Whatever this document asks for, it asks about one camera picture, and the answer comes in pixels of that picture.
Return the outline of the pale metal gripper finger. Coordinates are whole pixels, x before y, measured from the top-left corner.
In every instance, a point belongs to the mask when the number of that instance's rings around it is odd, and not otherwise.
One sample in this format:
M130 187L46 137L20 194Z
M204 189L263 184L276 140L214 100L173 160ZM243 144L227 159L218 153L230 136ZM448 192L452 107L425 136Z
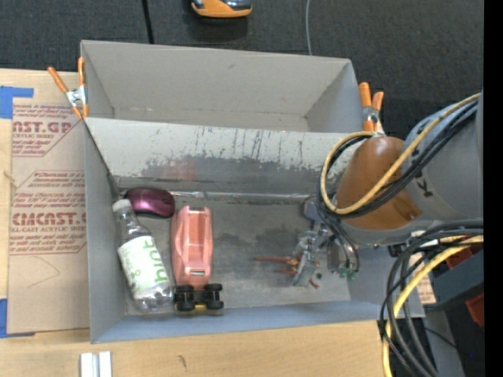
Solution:
M306 255L314 260L318 254L326 247L328 242L328 230L320 229L318 231L308 230L299 235L296 244L296 253Z
M293 277L293 285L297 287L318 287L313 281L313 276L318 269L318 264L312 259L302 258Z

